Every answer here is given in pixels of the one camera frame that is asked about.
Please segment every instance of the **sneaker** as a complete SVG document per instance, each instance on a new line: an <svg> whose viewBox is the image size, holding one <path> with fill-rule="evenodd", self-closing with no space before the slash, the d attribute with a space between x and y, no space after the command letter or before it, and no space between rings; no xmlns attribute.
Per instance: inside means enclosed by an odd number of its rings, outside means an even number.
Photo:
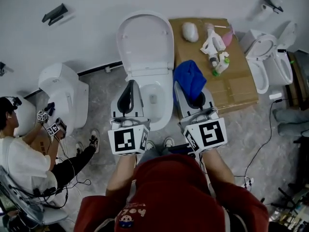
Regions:
<svg viewBox="0 0 309 232"><path fill-rule="evenodd" d="M81 142L78 142L76 145L77 156L80 155L84 151L84 145Z"/></svg>
<svg viewBox="0 0 309 232"><path fill-rule="evenodd" d="M153 148L155 148L155 144L153 143L153 141L147 141L146 150L153 149Z"/></svg>
<svg viewBox="0 0 309 232"><path fill-rule="evenodd" d="M174 139L172 139L171 137L167 137L167 138L164 140L163 145L164 145L165 148L175 146Z"/></svg>
<svg viewBox="0 0 309 232"><path fill-rule="evenodd" d="M90 144L89 146L93 146L96 148L95 154L98 153L99 150L99 143L100 143L100 133L98 130L93 129L91 132L91 139L89 139Z"/></svg>

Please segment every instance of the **white wall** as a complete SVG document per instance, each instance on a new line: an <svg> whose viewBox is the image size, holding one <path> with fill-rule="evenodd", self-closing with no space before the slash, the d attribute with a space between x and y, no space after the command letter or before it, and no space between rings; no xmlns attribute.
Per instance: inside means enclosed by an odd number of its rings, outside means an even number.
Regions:
<svg viewBox="0 0 309 232"><path fill-rule="evenodd" d="M121 19L138 9L168 18L200 16L228 18L236 31L249 28L278 34L281 25L299 25L295 49L309 51L309 0L283 0L284 13L264 23L249 21L260 0L0 0L0 61L14 69L0 77L0 94L29 94L38 89L40 71L66 62L76 72L119 61L115 34ZM48 26L41 20L61 3L70 15Z"/></svg>

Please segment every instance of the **pink object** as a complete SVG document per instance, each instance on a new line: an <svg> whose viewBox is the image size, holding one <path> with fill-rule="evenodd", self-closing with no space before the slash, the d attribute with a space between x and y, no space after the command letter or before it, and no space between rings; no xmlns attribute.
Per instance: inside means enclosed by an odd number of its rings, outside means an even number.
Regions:
<svg viewBox="0 0 309 232"><path fill-rule="evenodd" d="M222 40L223 40L226 47L228 47L231 44L232 39L233 39L234 30L233 30L232 26L230 26L230 28L231 28L230 32L226 33L222 37Z"/></svg>

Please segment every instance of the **red hoodie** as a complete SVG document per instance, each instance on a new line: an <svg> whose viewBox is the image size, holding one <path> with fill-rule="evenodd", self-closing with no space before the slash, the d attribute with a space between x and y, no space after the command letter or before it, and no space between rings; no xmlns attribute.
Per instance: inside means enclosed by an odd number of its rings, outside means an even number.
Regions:
<svg viewBox="0 0 309 232"><path fill-rule="evenodd" d="M216 198L211 197L204 173L189 156L145 162L134 179L136 192L128 204L120 193L84 198L74 231L94 232L106 219L115 218L116 232L225 232L222 206L240 216L249 232L268 230L268 212L261 202L228 183L216 183Z"/></svg>

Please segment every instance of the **blue towel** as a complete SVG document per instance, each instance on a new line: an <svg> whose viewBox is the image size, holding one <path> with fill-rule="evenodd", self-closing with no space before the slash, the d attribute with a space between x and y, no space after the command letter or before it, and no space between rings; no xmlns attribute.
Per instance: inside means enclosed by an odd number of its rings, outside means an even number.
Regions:
<svg viewBox="0 0 309 232"><path fill-rule="evenodd" d="M192 101L196 100L206 84L206 78L193 60L182 62L174 71L173 98L176 103L175 81L180 84L183 91Z"/></svg>

